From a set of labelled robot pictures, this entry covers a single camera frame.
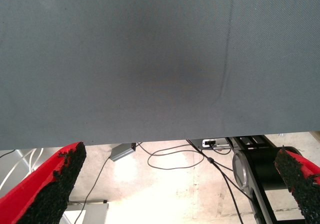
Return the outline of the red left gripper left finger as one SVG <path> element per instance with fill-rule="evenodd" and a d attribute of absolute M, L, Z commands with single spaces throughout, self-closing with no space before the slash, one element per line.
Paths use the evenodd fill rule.
<path fill-rule="evenodd" d="M 87 153 L 83 142 L 67 145 L 0 199 L 2 224 L 58 224 Z"/>

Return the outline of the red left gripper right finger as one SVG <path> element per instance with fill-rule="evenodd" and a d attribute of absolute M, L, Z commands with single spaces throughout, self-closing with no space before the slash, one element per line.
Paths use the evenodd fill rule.
<path fill-rule="evenodd" d="M 302 155 L 282 147 L 275 168 L 298 204 L 307 224 L 320 222 L 320 168 Z"/>

